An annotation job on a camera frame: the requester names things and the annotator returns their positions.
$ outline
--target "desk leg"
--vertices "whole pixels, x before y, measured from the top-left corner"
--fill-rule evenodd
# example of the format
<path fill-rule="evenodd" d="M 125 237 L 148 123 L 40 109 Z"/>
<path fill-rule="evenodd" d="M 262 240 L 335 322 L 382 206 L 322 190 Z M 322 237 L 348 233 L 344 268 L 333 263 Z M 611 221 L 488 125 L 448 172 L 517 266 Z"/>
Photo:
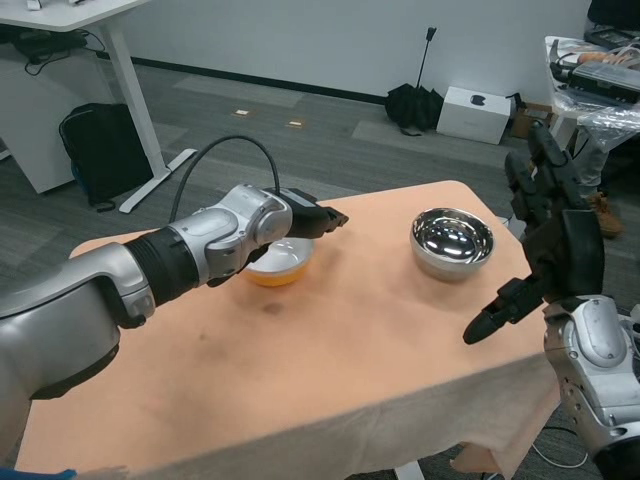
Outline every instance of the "desk leg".
<path fill-rule="evenodd" d="M 140 84 L 138 83 L 138 77 L 131 63 L 131 56 L 129 55 L 129 48 L 124 40 L 124 34 L 122 32 L 122 26 L 117 18 L 110 19 L 102 26 L 102 34 L 104 41 L 111 56 L 113 68 L 116 72 L 116 77 L 133 123 L 136 126 L 142 148 L 147 155 L 151 171 L 153 172 L 153 179 L 143 185 L 140 190 L 134 193 L 128 198 L 121 206 L 120 211 L 123 213 L 131 213 L 131 210 L 140 203 L 147 195 L 149 195 L 156 187 L 164 182 L 171 173 L 173 173 L 180 165 L 189 159 L 196 151 L 185 150 L 178 155 L 169 165 L 165 165 L 162 158 L 162 151 L 160 144 L 158 143 L 158 137 L 153 129 L 153 123 L 151 123 L 151 117 L 149 116 L 149 110 L 144 101 Z"/>
<path fill-rule="evenodd" d="M 425 480 L 418 462 L 411 462 L 394 470 L 398 480 Z"/>
<path fill-rule="evenodd" d="M 551 135 L 558 142 L 560 150 L 566 150 L 577 126 L 578 121 L 574 118 L 558 117 L 556 119 L 556 123 L 551 128 Z"/>

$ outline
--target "stainless steel bowl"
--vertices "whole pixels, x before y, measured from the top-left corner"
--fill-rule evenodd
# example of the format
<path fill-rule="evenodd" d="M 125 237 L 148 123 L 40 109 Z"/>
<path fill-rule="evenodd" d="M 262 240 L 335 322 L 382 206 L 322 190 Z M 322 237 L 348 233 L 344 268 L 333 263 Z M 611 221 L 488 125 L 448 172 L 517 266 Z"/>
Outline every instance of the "stainless steel bowl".
<path fill-rule="evenodd" d="M 420 268 L 452 282 L 469 277 L 487 263 L 494 239 L 478 217 L 455 208 L 434 208 L 414 220 L 411 248 Z"/>

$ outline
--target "white box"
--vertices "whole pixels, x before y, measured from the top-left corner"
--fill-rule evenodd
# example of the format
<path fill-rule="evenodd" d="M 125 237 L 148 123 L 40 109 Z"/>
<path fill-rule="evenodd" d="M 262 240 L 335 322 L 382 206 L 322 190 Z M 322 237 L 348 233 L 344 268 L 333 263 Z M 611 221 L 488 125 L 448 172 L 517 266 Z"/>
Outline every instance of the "white box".
<path fill-rule="evenodd" d="M 498 145 L 511 115 L 511 100 L 449 87 L 438 133 Z"/>

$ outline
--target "person's leg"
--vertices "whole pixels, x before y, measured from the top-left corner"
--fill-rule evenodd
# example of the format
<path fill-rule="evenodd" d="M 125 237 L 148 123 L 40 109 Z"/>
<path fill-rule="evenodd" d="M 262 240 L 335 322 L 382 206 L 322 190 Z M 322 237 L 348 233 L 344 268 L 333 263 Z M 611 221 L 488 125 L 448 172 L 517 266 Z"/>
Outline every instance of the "person's leg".
<path fill-rule="evenodd" d="M 587 198 L 598 193 L 598 187 L 602 182 L 602 170 L 609 154 L 598 148 L 584 128 L 578 131 L 575 152 L 577 156 L 573 159 L 573 165 L 578 173 L 580 195 Z"/>
<path fill-rule="evenodd" d="M 602 182 L 602 170 L 609 154 L 600 150 L 583 128 L 578 132 L 575 151 L 577 155 L 573 159 L 573 164 L 578 176 L 580 195 L 587 199 L 598 215 L 602 234 L 607 238 L 615 238 L 623 232 L 624 227 L 609 208 L 606 197 L 598 192 Z"/>

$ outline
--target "black cable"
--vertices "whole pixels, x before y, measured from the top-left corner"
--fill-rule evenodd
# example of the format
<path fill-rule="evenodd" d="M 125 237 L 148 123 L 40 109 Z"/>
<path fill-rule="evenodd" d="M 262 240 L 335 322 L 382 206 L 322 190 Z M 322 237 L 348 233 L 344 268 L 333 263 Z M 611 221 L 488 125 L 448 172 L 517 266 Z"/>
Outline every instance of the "black cable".
<path fill-rule="evenodd" d="M 49 65 L 51 63 L 54 63 L 54 62 L 59 62 L 60 60 L 64 60 L 66 58 L 69 58 L 69 56 L 71 56 L 71 50 L 67 50 L 67 53 L 64 54 L 62 57 L 54 58 L 53 60 L 48 60 L 49 58 L 51 58 L 51 56 L 49 56 L 48 59 L 42 65 L 40 65 L 40 68 L 38 68 L 38 70 L 36 70 L 35 73 L 32 73 L 32 72 L 29 71 L 29 67 L 32 65 L 32 63 L 31 63 L 31 61 L 28 61 L 24 65 L 24 71 L 27 72 L 32 77 L 37 77 L 38 75 L 40 75 L 40 72 L 42 72 L 42 69 L 44 67 L 46 67 L 47 65 Z"/>
<path fill-rule="evenodd" d="M 578 434 L 576 432 L 574 432 L 573 430 L 571 430 L 569 428 L 564 428 L 564 427 L 544 427 L 542 430 L 557 430 L 559 432 L 570 433 L 574 437 L 578 436 Z"/>
<path fill-rule="evenodd" d="M 561 56 L 560 58 L 558 58 L 558 60 L 556 60 L 556 65 L 558 65 L 559 67 L 561 67 L 562 65 L 560 65 L 560 62 L 562 60 L 564 60 L 567 57 L 570 57 L 571 55 L 575 55 L 574 52 L 569 52 L 569 53 L 565 53 L 563 56 Z"/>
<path fill-rule="evenodd" d="M 213 143 L 210 143 L 202 150 L 198 152 L 198 154 L 194 157 L 191 165 L 187 168 L 187 171 L 184 172 L 184 176 L 182 177 L 182 181 L 178 186 L 178 190 L 176 191 L 176 196 L 173 199 L 173 208 L 171 209 L 171 216 L 169 217 L 169 223 L 172 223 L 176 220 L 176 216 L 178 215 L 178 207 L 180 206 L 180 199 L 182 198 L 182 192 L 184 191 L 184 187 L 187 184 L 187 180 L 189 180 L 189 176 L 193 169 L 196 168 L 196 165 L 203 159 L 203 157 L 215 146 L 220 145 L 221 143 L 228 142 L 229 140 L 245 140 L 247 142 L 253 143 L 256 147 L 262 150 L 262 153 L 265 154 L 267 160 L 269 160 L 269 164 L 271 165 L 271 172 L 273 173 L 273 183 L 276 191 L 276 195 L 280 196 L 280 177 L 278 176 L 278 168 L 276 167 L 276 162 L 267 150 L 267 148 L 257 140 L 254 140 L 251 137 L 247 137 L 246 135 L 228 135 L 226 137 L 222 137 L 216 140 Z"/>
<path fill-rule="evenodd" d="M 580 155 L 582 153 L 582 151 L 584 150 L 584 147 L 587 146 L 587 143 L 589 143 L 589 140 L 591 139 L 591 137 L 587 138 L 584 143 L 582 144 L 582 147 L 580 147 L 580 150 L 578 150 L 578 153 L 576 153 L 573 158 L 578 158 L 578 155 Z"/>
<path fill-rule="evenodd" d="M 104 43 L 102 43 L 102 40 L 100 40 L 100 37 L 98 37 L 95 33 L 91 33 L 89 30 L 85 30 L 85 29 L 80 29 L 78 30 L 78 32 L 80 32 L 82 34 L 83 37 L 93 37 L 95 38 L 98 43 L 100 44 L 100 46 L 102 47 L 102 50 L 95 50 L 93 48 L 89 48 L 89 47 L 83 47 L 84 50 L 89 50 L 90 52 L 96 52 L 96 53 L 102 53 L 102 52 L 106 52 L 107 51 L 107 47 L 104 46 Z"/>

